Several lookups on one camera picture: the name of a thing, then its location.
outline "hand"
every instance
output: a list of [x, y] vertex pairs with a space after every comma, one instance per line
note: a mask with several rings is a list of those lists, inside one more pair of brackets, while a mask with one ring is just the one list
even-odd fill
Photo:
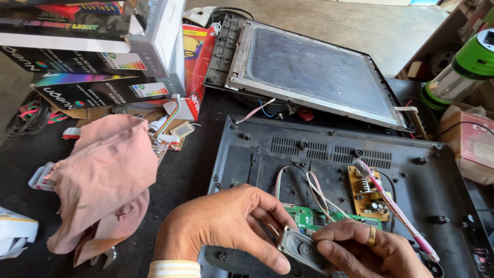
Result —
[[281, 234], [295, 221], [274, 196], [247, 184], [199, 197], [175, 208], [158, 232], [154, 260], [197, 261], [203, 245], [246, 251], [279, 274], [290, 272], [287, 258], [259, 224]]
[[335, 270], [350, 278], [432, 278], [404, 237], [376, 229], [374, 247], [368, 247], [370, 231], [369, 226], [345, 219], [330, 223], [312, 238]]

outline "pink cloth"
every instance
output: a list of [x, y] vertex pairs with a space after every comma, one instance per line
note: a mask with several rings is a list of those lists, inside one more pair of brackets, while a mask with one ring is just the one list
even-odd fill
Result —
[[81, 128], [71, 155], [51, 174], [63, 220], [48, 239], [51, 252], [76, 249], [75, 267], [137, 230], [158, 169], [147, 130], [147, 120], [126, 114], [109, 115]]

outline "shirt sleeve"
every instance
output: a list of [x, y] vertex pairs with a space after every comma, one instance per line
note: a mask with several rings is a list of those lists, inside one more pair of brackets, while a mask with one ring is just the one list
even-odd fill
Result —
[[148, 278], [201, 278], [201, 266], [193, 261], [154, 261], [151, 262]]

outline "green circuit board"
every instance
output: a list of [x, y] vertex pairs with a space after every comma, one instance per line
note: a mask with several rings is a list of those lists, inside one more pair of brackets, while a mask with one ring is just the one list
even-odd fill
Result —
[[[283, 206], [285, 210], [293, 217], [301, 233], [312, 235], [313, 232], [326, 226], [326, 216], [321, 210], [298, 207], [292, 204], [283, 204]], [[328, 214], [336, 221], [346, 219], [344, 215], [339, 212], [330, 211]], [[351, 214], [348, 214], [348, 216], [365, 225], [382, 230], [381, 220], [379, 219]]]

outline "small circuit board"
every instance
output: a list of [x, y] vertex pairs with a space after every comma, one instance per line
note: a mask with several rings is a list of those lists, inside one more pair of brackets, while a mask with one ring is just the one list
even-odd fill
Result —
[[[301, 233], [312, 235], [313, 232], [326, 226], [326, 216], [321, 210], [298, 207], [292, 204], [283, 204], [283, 206], [285, 207], [285, 210], [293, 217]], [[339, 212], [330, 211], [328, 214], [333, 217], [335, 221], [346, 219], [346, 217]], [[379, 219], [351, 214], [348, 214], [348, 216], [358, 222], [382, 230], [381, 220]]]
[[[376, 180], [381, 181], [379, 172], [372, 171]], [[352, 188], [353, 203], [358, 216], [376, 218], [382, 222], [391, 220], [389, 210], [381, 199], [370, 179], [362, 179], [362, 175], [354, 166], [348, 166], [348, 178]]]

